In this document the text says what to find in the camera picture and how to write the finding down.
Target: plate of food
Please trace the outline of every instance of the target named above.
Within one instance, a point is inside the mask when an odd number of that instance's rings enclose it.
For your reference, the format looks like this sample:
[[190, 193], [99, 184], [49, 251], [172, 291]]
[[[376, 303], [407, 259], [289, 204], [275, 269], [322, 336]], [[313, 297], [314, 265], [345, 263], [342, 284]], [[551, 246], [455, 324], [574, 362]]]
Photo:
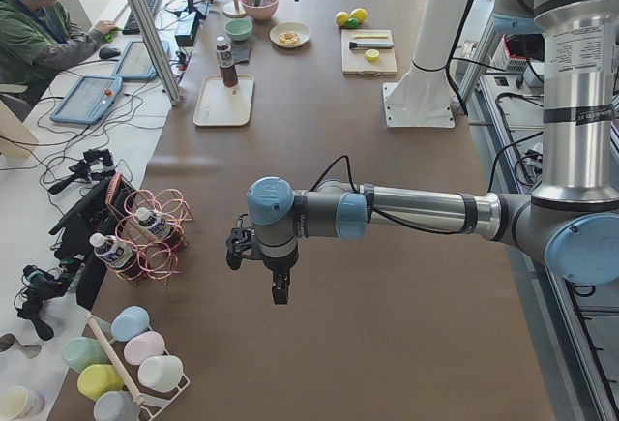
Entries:
[[310, 29], [302, 22], [283, 22], [269, 33], [271, 41], [282, 48], [297, 48], [310, 39]]

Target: green bowl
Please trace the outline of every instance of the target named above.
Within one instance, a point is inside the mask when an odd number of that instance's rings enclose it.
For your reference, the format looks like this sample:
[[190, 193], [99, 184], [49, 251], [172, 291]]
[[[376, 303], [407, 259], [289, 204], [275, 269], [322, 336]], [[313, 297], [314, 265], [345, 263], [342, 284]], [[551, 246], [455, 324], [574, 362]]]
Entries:
[[248, 19], [232, 19], [225, 24], [225, 33], [237, 42], [248, 39], [252, 29], [253, 23]]

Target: keyboard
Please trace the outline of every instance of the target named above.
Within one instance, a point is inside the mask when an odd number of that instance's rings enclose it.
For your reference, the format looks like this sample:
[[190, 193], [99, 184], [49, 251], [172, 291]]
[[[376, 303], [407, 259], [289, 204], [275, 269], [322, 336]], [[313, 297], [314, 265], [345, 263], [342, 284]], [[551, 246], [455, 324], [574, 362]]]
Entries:
[[[146, 0], [146, 6], [148, 7], [148, 11], [151, 12], [151, 15], [155, 14], [160, 1], [161, 0]], [[122, 32], [123, 34], [139, 34], [139, 26], [137, 25], [137, 19], [135, 19], [133, 13], [129, 14], [129, 18]]]

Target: person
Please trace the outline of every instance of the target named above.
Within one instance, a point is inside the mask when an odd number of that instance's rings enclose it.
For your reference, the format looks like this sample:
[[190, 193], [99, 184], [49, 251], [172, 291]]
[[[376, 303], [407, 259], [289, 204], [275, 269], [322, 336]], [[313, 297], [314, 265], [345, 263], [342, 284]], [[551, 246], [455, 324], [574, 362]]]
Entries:
[[0, 0], [0, 82], [26, 85], [35, 105], [59, 72], [78, 65], [117, 29], [98, 21], [90, 32], [72, 23], [59, 0]]

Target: robotic arm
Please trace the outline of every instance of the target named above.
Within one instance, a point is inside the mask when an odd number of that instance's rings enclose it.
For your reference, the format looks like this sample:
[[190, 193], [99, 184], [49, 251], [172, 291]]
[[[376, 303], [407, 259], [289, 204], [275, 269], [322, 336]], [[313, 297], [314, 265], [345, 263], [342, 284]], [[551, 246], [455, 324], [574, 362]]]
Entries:
[[354, 238], [369, 223], [396, 223], [512, 245], [578, 286], [618, 278], [619, 193], [608, 174], [619, 0], [496, 0], [494, 21], [503, 32], [545, 33], [544, 166], [530, 195], [437, 194], [352, 181], [293, 191], [268, 177], [249, 190], [252, 226], [240, 218], [232, 229], [228, 264], [262, 260], [273, 272], [274, 301], [287, 303], [298, 238]]

